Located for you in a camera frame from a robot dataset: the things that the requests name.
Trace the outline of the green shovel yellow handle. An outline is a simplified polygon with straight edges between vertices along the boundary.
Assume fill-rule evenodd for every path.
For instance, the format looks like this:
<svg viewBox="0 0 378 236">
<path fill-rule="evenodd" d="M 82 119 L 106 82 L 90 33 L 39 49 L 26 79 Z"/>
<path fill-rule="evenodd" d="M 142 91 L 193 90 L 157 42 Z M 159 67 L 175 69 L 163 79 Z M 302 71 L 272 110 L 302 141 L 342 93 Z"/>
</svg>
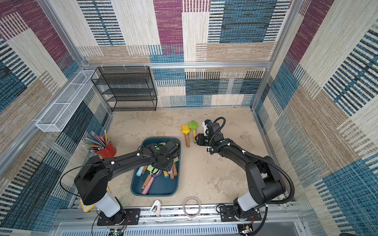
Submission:
<svg viewBox="0 0 378 236">
<path fill-rule="evenodd" d="M 196 144 L 196 129 L 199 127 L 199 124 L 196 121 L 192 120 L 189 122 L 188 126 L 193 131 L 194 143 Z"/>
</svg>

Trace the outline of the yellow shovel wooden handle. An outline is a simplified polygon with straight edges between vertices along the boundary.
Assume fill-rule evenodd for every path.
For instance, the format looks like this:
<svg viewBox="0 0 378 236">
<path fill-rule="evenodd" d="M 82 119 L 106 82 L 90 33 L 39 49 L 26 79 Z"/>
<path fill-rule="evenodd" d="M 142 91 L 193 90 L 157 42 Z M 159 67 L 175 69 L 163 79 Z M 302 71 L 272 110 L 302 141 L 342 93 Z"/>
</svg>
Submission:
<svg viewBox="0 0 378 236">
<path fill-rule="evenodd" d="M 182 133 L 184 133 L 184 135 L 185 135 L 186 146 L 187 146 L 187 147 L 190 147 L 189 133 L 190 133 L 191 129 L 190 129 L 189 126 L 186 124 L 186 125 L 182 125 L 182 126 L 181 126 L 181 131 L 182 131 Z"/>
</svg>

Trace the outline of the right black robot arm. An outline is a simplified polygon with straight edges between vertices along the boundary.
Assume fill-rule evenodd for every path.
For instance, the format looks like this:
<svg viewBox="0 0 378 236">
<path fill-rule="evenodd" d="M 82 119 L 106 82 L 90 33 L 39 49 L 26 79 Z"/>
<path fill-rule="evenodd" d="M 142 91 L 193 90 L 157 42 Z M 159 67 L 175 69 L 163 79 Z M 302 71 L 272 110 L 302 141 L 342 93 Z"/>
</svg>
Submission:
<svg viewBox="0 0 378 236">
<path fill-rule="evenodd" d="M 248 191 L 236 198 L 233 211 L 238 219 L 247 218 L 252 210 L 268 204 L 286 204 L 295 194 L 290 176 L 269 157 L 261 157 L 246 151 L 221 132 L 226 123 L 224 117 L 203 122 L 204 133 L 196 135 L 199 146 L 206 146 L 210 155 L 225 157 L 246 173 Z"/>
</svg>

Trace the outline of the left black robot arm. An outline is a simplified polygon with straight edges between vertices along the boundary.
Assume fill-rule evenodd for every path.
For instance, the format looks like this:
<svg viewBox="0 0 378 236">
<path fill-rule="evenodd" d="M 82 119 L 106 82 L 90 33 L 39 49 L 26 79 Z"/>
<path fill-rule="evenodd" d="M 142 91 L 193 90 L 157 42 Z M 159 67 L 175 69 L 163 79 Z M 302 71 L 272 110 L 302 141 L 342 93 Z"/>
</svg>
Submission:
<svg viewBox="0 0 378 236">
<path fill-rule="evenodd" d="M 83 204 L 94 205 L 103 217 L 117 225 L 124 220 L 126 213 L 117 198 L 107 191 L 108 182 L 142 166 L 151 165 L 169 171 L 174 155 L 179 151 L 180 147 L 173 140 L 168 140 L 164 146 L 152 143 L 118 157 L 100 159 L 99 156 L 92 156 L 75 177 L 74 184 Z"/>
</svg>

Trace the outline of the teal plastic storage box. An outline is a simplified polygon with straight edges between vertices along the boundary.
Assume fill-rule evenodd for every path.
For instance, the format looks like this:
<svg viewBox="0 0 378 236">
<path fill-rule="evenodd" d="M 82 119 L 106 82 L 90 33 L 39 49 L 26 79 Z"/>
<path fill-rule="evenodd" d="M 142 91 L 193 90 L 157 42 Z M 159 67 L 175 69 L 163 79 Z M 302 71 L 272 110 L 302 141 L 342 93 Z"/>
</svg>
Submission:
<svg viewBox="0 0 378 236">
<path fill-rule="evenodd" d="M 166 143 L 167 141 L 172 140 L 175 142 L 179 148 L 181 148 L 181 141 L 174 137 L 150 137 L 143 141 L 143 145 L 146 146 L 148 144 L 160 144 L 160 143 Z M 146 180 L 146 178 L 149 176 L 150 171 L 147 170 L 144 174 L 141 176 L 137 176 L 139 167 L 134 170 L 132 183 L 131 183 L 131 192 L 135 196 L 141 196 L 141 197 L 168 197 L 172 196 L 176 193 L 178 186 L 179 186 L 179 173 L 174 179 L 171 179 L 170 177 L 165 177 L 163 172 L 160 172 L 160 175 L 154 178 L 154 181 L 148 190 L 147 194 L 142 194 L 142 186 Z"/>
</svg>

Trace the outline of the red pencil cup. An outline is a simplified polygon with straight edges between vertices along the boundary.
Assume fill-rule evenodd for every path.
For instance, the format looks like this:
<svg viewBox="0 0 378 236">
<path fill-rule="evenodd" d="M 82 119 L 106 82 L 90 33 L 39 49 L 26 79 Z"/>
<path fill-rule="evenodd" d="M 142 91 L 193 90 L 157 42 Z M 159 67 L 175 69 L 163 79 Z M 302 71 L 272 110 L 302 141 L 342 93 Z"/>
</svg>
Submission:
<svg viewBox="0 0 378 236">
<path fill-rule="evenodd" d="M 107 159 L 115 157 L 117 150 L 114 147 L 113 143 L 110 141 L 104 149 L 96 150 L 94 151 L 94 153 L 98 155 L 100 159 Z"/>
</svg>

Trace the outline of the pink white small device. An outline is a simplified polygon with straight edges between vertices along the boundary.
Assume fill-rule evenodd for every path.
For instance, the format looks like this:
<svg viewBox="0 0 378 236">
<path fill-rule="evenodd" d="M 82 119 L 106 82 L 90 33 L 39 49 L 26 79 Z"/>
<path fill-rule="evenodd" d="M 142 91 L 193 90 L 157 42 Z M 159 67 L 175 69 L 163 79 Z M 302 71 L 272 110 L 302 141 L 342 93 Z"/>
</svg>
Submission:
<svg viewBox="0 0 378 236">
<path fill-rule="evenodd" d="M 161 213 L 161 202 L 159 200 L 155 200 L 154 204 L 150 208 L 150 213 L 154 214 L 157 217 L 160 217 Z"/>
</svg>

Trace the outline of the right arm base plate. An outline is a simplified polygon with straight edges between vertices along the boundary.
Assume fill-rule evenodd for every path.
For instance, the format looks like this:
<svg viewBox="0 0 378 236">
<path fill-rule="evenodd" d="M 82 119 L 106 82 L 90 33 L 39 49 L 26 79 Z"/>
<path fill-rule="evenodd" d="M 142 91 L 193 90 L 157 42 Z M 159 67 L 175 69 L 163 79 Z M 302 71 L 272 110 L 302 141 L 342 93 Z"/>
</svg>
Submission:
<svg viewBox="0 0 378 236">
<path fill-rule="evenodd" d="M 220 214 L 222 222 L 262 220 L 260 211 L 254 208 L 243 211 L 236 205 L 219 204 L 216 211 Z"/>
</svg>

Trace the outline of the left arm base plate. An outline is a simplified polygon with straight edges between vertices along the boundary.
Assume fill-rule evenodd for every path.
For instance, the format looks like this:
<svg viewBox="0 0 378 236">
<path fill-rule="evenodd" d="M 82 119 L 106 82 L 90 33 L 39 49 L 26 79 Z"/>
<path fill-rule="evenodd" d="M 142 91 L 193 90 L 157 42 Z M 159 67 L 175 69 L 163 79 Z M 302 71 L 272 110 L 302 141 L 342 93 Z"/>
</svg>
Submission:
<svg viewBox="0 0 378 236">
<path fill-rule="evenodd" d="M 99 214 L 97 226 L 126 226 L 137 225 L 139 222 L 140 209 L 121 209 L 115 215 L 108 217 L 103 212 Z"/>
</svg>

